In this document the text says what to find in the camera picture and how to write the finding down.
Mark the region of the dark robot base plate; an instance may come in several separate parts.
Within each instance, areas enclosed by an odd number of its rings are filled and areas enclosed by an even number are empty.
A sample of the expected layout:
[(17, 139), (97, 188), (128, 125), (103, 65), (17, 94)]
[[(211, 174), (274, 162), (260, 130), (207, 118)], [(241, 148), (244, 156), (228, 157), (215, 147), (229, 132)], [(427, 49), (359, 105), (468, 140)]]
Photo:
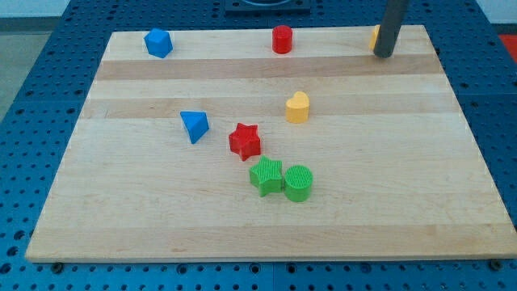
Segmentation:
[(311, 0), (224, 0), (225, 13), (306, 13), (311, 10)]

